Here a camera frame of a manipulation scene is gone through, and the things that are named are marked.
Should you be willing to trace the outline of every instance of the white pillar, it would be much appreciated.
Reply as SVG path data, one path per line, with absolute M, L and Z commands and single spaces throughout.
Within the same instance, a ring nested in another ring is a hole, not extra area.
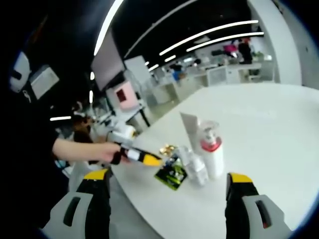
M 259 20 L 265 41 L 275 62 L 275 82 L 301 85 L 302 74 L 298 51 L 289 27 L 271 0 L 248 0 L 253 18 Z

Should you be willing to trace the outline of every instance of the gold object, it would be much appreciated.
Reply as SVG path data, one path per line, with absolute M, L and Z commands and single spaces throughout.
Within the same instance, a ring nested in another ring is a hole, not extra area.
M 176 148 L 177 147 L 174 146 L 174 145 L 166 144 L 163 148 L 159 149 L 159 153 L 162 154 L 162 155 L 165 155 L 167 157 L 171 157 L 174 149 L 176 149 Z

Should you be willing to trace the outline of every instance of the person's hand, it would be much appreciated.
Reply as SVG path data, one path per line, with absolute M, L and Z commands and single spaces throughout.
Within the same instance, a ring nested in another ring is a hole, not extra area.
M 114 154 L 116 152 L 120 152 L 121 147 L 116 143 L 98 143 L 96 144 L 97 149 L 97 160 L 102 160 L 105 162 L 110 163 L 113 160 Z M 129 163 L 130 161 L 124 157 L 121 156 L 121 163 Z

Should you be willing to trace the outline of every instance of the fluorescent light strip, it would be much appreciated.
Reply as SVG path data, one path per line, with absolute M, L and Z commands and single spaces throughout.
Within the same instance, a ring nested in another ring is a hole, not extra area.
M 172 59 L 174 59 L 174 58 L 176 58 L 176 55 L 173 55 L 173 56 L 171 56 L 171 57 L 168 57 L 168 58 L 166 58 L 164 61 L 165 61 L 165 62 L 168 62 L 168 61 L 170 61 L 170 60 L 172 60 Z
M 228 27 L 232 27 L 232 26 L 239 26 L 239 25 L 245 25 L 245 24 L 254 24 L 254 23 L 258 23 L 258 20 L 239 21 L 239 22 L 234 22 L 234 23 L 230 23 L 230 24 L 214 27 L 214 28 L 208 29 L 206 31 L 202 31 L 202 32 L 200 32 L 200 33 L 198 33 L 198 34 L 196 34 L 194 36 L 190 36 L 189 38 L 186 38 L 183 41 L 180 41 L 180 42 L 174 44 L 173 46 L 170 46 L 168 49 L 162 51 L 159 55 L 163 56 L 164 54 L 168 53 L 169 51 L 172 51 L 174 48 L 177 48 L 178 46 L 181 46 L 184 43 L 187 43 L 188 41 L 191 41 L 191 40 L 193 40 L 195 38 L 198 38 L 198 37 L 200 37 L 202 35 L 206 35 L 206 34 L 208 34 L 210 32 L 217 31 L 217 30 L 224 29 L 224 28 L 228 28 Z
M 90 94 L 89 94 L 89 103 L 93 103 L 93 91 L 90 91 Z
M 218 38 L 218 39 L 215 39 L 215 40 L 204 42 L 204 43 L 199 44 L 197 46 L 193 46 L 193 47 L 187 49 L 186 51 L 187 52 L 188 51 L 192 51 L 192 50 L 195 50 L 195 49 L 200 48 L 202 46 L 210 45 L 210 44 L 215 43 L 215 42 L 225 41 L 225 40 L 232 39 L 232 38 L 239 38 L 239 37 L 244 37 L 244 36 L 258 36 L 258 35 L 264 35 L 264 32 L 262 32 L 262 31 L 260 31 L 260 32 L 250 32 L 250 33 L 242 33 L 242 34 L 237 34 L 237 35 L 225 36 L 225 37 L 221 37 L 221 38 Z
M 121 6 L 123 1 L 124 0 L 115 0 L 113 5 L 110 8 L 108 14 L 106 15 L 106 18 L 104 19 L 101 31 L 100 31 L 99 36 L 98 36 L 98 40 L 96 41 L 96 45 L 95 45 L 95 49 L 94 49 L 94 56 L 96 56 L 96 54 L 100 50 L 100 47 L 102 46 L 105 34 L 109 29 L 111 21 L 113 20 L 116 12 L 118 11 L 118 9 Z
M 91 71 L 91 74 L 90 74 L 90 80 L 93 81 L 95 79 L 95 75 L 94 75 L 94 72 Z
M 159 65 L 158 65 L 158 64 L 156 64 L 156 65 L 154 65 L 154 66 L 150 67 L 150 68 L 149 68 L 149 71 L 152 71 L 152 70 L 156 69 L 158 66 L 159 66 Z
M 50 121 L 68 120 L 68 119 L 70 120 L 71 116 L 53 117 L 53 118 L 50 118 Z
M 165 19 L 167 19 L 168 17 L 170 17 L 171 15 L 173 15 L 174 13 L 176 13 L 177 11 L 183 9 L 184 7 L 188 6 L 189 4 L 192 4 L 193 2 L 196 2 L 198 0 L 189 0 L 187 2 L 184 2 L 183 4 L 179 5 L 178 7 L 174 8 L 172 11 L 170 11 L 169 13 L 167 13 L 165 16 L 163 16 L 160 20 L 158 20 L 157 22 L 155 22 L 154 24 L 151 25 L 151 27 L 149 29 L 147 29 L 146 32 L 143 33 L 142 36 L 140 36 L 138 38 L 138 40 L 133 44 L 133 46 L 131 46 L 131 48 L 127 51 L 127 53 L 125 54 L 124 58 L 126 58 L 130 52 L 137 46 L 137 44 L 147 35 L 150 33 L 150 31 L 152 31 L 155 27 L 157 27 L 162 21 L 164 21 Z
M 192 58 L 192 57 L 188 57 L 188 58 L 184 59 L 184 63 L 190 62 L 190 61 L 193 61 L 193 58 Z

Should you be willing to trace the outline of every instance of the computer monitor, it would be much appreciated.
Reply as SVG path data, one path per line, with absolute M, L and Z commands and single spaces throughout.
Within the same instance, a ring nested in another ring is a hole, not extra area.
M 93 59 L 91 68 L 100 91 L 103 91 L 114 78 L 125 71 L 112 31 L 106 33 L 102 46 Z

